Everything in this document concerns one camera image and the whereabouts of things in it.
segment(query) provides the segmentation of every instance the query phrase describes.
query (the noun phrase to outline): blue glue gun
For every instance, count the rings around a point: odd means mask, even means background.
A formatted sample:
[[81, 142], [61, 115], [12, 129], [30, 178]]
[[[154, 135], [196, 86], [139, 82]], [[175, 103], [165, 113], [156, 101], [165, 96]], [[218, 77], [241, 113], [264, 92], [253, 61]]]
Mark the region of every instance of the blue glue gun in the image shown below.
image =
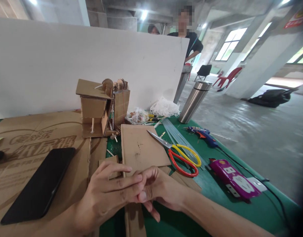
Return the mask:
[[207, 129], [201, 129], [199, 127], [186, 127], [189, 132], [194, 132], [200, 135], [200, 138], [203, 138], [205, 142], [212, 148], [218, 147], [216, 140], [210, 135], [210, 131]]

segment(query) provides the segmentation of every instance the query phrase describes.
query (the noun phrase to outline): black bag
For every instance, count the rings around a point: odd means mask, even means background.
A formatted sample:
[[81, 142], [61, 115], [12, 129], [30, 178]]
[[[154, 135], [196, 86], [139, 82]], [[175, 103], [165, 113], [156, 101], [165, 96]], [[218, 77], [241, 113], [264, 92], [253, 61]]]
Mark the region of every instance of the black bag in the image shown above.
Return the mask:
[[280, 104], [287, 103], [291, 98], [291, 93], [297, 90], [298, 88], [291, 90], [267, 90], [262, 95], [249, 99], [248, 102], [266, 107], [277, 108]]

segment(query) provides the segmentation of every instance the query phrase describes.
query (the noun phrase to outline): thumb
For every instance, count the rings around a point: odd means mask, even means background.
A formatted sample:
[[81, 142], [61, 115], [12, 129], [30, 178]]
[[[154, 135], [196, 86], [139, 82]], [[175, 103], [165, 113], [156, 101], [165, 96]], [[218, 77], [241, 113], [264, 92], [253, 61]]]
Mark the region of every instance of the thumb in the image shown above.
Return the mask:
[[157, 186], [148, 185], [139, 193], [138, 200], [139, 202], [147, 202], [157, 197]]

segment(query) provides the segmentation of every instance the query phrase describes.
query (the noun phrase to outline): scissor handle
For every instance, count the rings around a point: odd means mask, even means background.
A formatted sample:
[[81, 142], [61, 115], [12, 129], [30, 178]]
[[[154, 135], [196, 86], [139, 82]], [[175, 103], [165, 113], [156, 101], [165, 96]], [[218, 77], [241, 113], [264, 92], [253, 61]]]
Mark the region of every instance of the scissor handle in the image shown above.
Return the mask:
[[[198, 170], [197, 167], [195, 167], [194, 164], [192, 164], [191, 162], [185, 160], [185, 159], [182, 158], [181, 156], [177, 155], [177, 154], [174, 153], [171, 149], [169, 149], [168, 153], [169, 153], [169, 157], [170, 157], [172, 163], [174, 164], [174, 166], [177, 168], [177, 170], [178, 170], [180, 173], [182, 173], [183, 175], [185, 175], [185, 176], [187, 176], [187, 177], [195, 177], [195, 176], [197, 176], [197, 175], [199, 174], [199, 170]], [[182, 160], [183, 162], [188, 163], [188, 164], [192, 167], [192, 169], [194, 169], [194, 173], [188, 173], [188, 172], [184, 171], [183, 169], [181, 169], [181, 168], [177, 165], [177, 163], [176, 163], [176, 161], [175, 161], [173, 155], [174, 155], [175, 157], [179, 158], [180, 160]]]
[[[187, 146], [180, 145], [180, 144], [177, 144], [177, 145], [173, 144], [172, 147], [174, 149], [176, 149], [179, 152], [179, 154], [181, 154], [187, 161], [189, 161], [190, 163], [194, 164], [196, 167], [200, 167], [201, 166], [202, 162], [200, 160], [200, 157], [197, 155], [197, 153], [194, 152], [194, 150], [190, 149]], [[178, 147], [185, 148], [188, 151], [190, 151], [194, 155], [194, 157], [197, 159], [198, 163], [196, 164], [192, 160], [190, 160]]]

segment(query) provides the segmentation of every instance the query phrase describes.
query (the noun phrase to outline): scissor blade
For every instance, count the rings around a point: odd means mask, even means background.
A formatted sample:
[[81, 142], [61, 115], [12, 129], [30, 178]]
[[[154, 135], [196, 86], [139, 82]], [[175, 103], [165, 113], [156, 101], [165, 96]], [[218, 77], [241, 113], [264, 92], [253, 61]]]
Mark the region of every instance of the scissor blade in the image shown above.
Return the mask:
[[159, 143], [161, 143], [163, 146], [165, 146], [166, 148], [170, 149], [172, 147], [172, 144], [166, 142], [165, 140], [161, 139], [159, 136], [153, 134], [151, 131], [148, 131], [150, 135], [152, 135]]

